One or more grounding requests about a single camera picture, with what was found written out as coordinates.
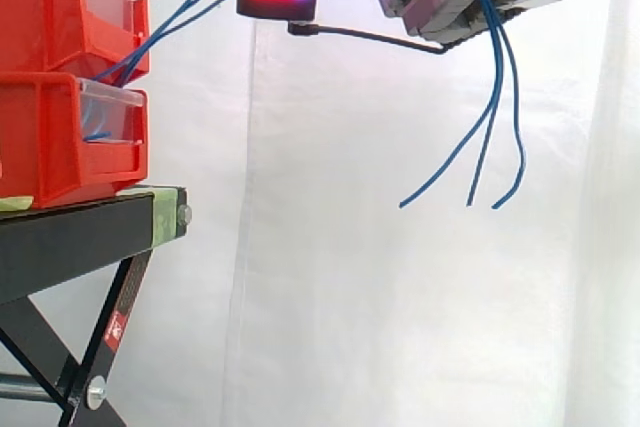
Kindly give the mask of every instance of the green tape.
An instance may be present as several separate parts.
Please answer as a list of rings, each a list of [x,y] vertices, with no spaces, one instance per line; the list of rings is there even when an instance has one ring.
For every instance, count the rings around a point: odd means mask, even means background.
[[[29,210],[33,205],[33,197],[6,197],[0,199],[0,212],[20,212]]]
[[[178,190],[169,187],[134,187],[119,195],[153,194],[153,245],[166,244],[176,238],[178,223]]]

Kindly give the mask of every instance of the white curtain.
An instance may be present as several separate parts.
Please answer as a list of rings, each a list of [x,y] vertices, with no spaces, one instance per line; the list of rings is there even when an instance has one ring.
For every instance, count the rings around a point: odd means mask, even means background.
[[[639,3],[508,25],[529,169],[499,212],[510,85],[476,206],[479,141],[397,208],[485,108],[488,36],[434,58],[257,25],[225,427],[640,426]],[[375,0],[320,12],[399,33]]]

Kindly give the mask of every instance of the metal rod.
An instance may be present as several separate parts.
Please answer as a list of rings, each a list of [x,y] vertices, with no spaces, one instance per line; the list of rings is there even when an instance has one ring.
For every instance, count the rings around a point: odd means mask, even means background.
[[[0,399],[53,403],[47,392],[31,377],[0,374]]]

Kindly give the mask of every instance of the black cable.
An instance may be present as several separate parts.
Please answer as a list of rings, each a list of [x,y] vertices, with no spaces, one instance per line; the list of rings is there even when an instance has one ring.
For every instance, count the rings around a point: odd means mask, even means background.
[[[406,47],[408,49],[419,50],[421,52],[427,52],[429,54],[442,55],[450,50],[449,47],[433,47],[429,45],[419,44],[416,42],[409,42],[407,40],[396,39],[394,37],[387,37],[385,35],[373,34],[371,32],[363,32],[360,30],[343,29],[340,27],[327,27],[317,24],[297,24],[289,22],[289,28],[287,29],[291,35],[309,37],[318,34],[336,34],[346,35],[348,37],[356,37],[358,39],[375,40],[376,42],[384,42],[386,44],[397,45],[398,47]]]

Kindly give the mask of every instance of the black table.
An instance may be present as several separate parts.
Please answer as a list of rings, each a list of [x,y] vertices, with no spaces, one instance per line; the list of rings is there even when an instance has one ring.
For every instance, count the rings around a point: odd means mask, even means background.
[[[0,398],[51,402],[60,427],[125,427],[106,383],[154,248],[183,237],[185,189],[138,187],[108,200],[0,213],[0,341],[30,374],[0,374]],[[29,296],[120,263],[84,358]]]

